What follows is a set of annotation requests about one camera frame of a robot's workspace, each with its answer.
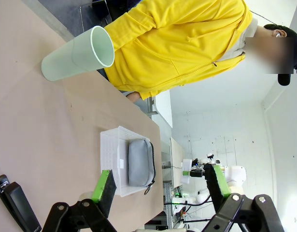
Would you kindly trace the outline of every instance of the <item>yellow hoodie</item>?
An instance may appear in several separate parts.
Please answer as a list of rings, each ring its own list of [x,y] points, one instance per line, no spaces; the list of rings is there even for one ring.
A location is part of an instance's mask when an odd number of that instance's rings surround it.
[[[142,99],[234,68],[215,62],[252,21],[243,0],[143,0],[106,26],[115,62],[105,71],[119,90]]]

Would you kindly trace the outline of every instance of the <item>white wall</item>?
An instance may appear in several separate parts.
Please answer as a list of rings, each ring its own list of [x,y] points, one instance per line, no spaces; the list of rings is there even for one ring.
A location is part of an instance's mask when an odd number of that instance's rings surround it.
[[[297,32],[297,10],[291,23]],[[277,210],[287,231],[297,213],[297,75],[287,87],[276,83],[263,101],[269,124],[277,177]]]
[[[260,103],[175,114],[173,125],[172,136],[189,158],[204,158],[213,153],[225,165],[244,166],[247,170],[243,186],[246,195],[249,198],[258,194],[273,196],[269,144]],[[189,185],[184,185],[184,190],[190,191],[205,188],[204,178],[192,178]],[[214,214],[212,206],[195,213],[199,218],[210,218]],[[203,225],[194,223],[193,226],[201,230]]]
[[[277,24],[289,26],[297,0],[246,0],[246,3],[252,11]],[[254,17],[259,20],[260,26],[270,23],[257,15]],[[172,110],[183,113],[261,101],[272,87],[276,75],[263,74],[260,69],[259,63],[248,59],[214,78],[172,89]]]

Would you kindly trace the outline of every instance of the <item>gray pouch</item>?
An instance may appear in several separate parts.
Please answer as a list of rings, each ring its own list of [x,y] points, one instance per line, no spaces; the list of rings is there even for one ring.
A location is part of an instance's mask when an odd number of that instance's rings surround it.
[[[148,140],[137,139],[129,143],[129,185],[147,187],[145,195],[155,182],[154,147]]]

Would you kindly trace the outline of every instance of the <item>hand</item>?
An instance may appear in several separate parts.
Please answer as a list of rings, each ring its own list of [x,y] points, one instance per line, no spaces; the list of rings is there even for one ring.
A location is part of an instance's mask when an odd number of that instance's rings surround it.
[[[141,96],[138,92],[129,93],[126,96],[132,103],[135,103],[137,100],[141,99]]]

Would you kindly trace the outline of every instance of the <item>light green cup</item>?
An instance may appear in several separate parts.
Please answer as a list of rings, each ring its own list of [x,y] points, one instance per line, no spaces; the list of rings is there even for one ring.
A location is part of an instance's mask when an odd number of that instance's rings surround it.
[[[114,63],[114,47],[102,27],[78,35],[42,60],[41,70],[49,81],[79,73],[110,67]]]

